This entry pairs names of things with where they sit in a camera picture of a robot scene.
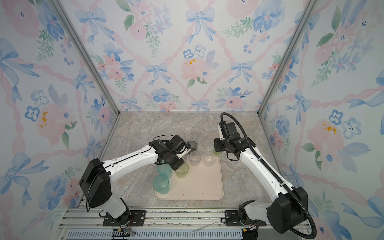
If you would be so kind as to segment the teal cup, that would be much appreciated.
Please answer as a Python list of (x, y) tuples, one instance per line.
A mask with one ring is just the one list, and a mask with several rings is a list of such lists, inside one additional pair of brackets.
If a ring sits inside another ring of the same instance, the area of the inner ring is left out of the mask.
[(164, 175), (170, 179), (172, 177), (173, 169), (168, 164), (157, 165), (157, 172), (159, 175)]
[(154, 189), (161, 195), (165, 195), (170, 190), (169, 179), (165, 175), (158, 175), (153, 181)]

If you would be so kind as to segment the tall light green cup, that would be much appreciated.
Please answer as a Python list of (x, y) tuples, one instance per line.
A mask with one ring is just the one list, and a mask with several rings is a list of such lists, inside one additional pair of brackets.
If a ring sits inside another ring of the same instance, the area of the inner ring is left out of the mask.
[(187, 163), (184, 163), (183, 165), (181, 165), (176, 171), (176, 176), (179, 178), (179, 179), (182, 179), (184, 178), (187, 173), (189, 172), (189, 165)]

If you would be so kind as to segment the grey smoky cup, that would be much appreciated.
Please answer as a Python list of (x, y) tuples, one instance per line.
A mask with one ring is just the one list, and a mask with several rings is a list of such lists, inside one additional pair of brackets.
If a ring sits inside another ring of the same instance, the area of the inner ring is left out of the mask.
[(187, 149), (190, 150), (190, 152), (196, 151), (198, 148), (198, 144), (195, 141), (188, 141), (187, 143)]

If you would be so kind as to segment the clear cup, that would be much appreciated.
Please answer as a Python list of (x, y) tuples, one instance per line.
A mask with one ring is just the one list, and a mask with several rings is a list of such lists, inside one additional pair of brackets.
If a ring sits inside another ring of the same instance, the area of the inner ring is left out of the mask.
[(200, 137), (200, 134), (196, 131), (193, 131), (190, 133), (190, 138), (194, 141), (197, 140), (199, 137)]
[(215, 162), (216, 158), (212, 153), (204, 153), (203, 161), (206, 165), (210, 166)]
[(192, 152), (189, 154), (189, 161), (192, 166), (197, 166), (201, 162), (201, 154), (199, 152)]

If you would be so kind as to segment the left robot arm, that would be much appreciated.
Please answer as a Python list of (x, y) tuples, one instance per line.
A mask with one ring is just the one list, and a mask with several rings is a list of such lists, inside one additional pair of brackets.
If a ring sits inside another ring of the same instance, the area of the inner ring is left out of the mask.
[(80, 187), (86, 198), (86, 209), (101, 208), (113, 221), (124, 223), (131, 218), (128, 205), (112, 193), (112, 183), (121, 177), (147, 165), (166, 164), (172, 170), (178, 170), (185, 161), (182, 157), (195, 147), (185, 142), (179, 135), (170, 140), (155, 137), (148, 145), (119, 158), (104, 160), (96, 158), (88, 166), (80, 180)]

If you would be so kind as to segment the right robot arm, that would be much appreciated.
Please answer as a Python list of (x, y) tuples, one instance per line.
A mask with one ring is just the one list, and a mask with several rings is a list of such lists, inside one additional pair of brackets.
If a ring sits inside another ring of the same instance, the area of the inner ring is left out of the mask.
[(214, 140), (217, 152), (233, 154), (237, 161), (245, 164), (266, 189), (270, 204), (247, 201), (239, 206), (242, 224), (249, 226), (256, 222), (269, 223), (283, 234), (308, 220), (308, 194), (302, 188), (286, 181), (265, 159), (255, 143), (241, 137), (235, 123), (221, 121), (220, 136)]

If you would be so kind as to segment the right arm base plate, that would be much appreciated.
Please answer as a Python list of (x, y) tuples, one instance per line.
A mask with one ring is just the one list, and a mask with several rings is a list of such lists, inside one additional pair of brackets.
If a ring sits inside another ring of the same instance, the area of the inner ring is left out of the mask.
[(261, 227), (266, 227), (267, 223), (259, 220), (251, 220), (244, 211), (226, 210), (225, 216), (221, 219), (221, 223), (227, 227), (250, 227), (256, 223), (260, 223)]

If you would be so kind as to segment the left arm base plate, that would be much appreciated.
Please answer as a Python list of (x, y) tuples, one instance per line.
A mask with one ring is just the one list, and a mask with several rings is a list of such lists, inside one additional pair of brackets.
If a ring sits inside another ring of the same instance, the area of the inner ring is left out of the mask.
[(106, 213), (103, 218), (104, 227), (143, 227), (146, 218), (145, 210), (129, 210), (118, 218), (113, 218), (109, 213)]

